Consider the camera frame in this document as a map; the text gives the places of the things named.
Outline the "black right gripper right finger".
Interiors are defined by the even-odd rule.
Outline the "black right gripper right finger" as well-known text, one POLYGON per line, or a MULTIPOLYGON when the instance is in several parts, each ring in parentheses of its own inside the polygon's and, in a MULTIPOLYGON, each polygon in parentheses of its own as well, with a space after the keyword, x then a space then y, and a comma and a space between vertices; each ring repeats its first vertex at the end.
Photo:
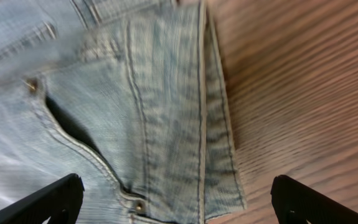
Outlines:
POLYGON ((358 224, 358 213, 288 177, 276 176, 271 203, 279 224, 358 224))

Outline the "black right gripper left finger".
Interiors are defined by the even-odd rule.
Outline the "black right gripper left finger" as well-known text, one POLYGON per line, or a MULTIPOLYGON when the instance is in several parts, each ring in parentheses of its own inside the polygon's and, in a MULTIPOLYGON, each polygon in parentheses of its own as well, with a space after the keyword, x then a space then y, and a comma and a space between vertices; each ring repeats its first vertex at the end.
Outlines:
POLYGON ((85 189, 69 174, 0 210, 0 224, 75 224, 85 189))

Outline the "light blue denim shorts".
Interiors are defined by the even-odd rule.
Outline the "light blue denim shorts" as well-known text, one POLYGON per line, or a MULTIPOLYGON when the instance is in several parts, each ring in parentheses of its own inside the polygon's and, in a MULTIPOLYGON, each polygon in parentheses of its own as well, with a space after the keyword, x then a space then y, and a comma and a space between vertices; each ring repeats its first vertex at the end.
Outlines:
POLYGON ((0 1, 0 209, 69 174, 79 223, 246 209, 203 1, 0 1))

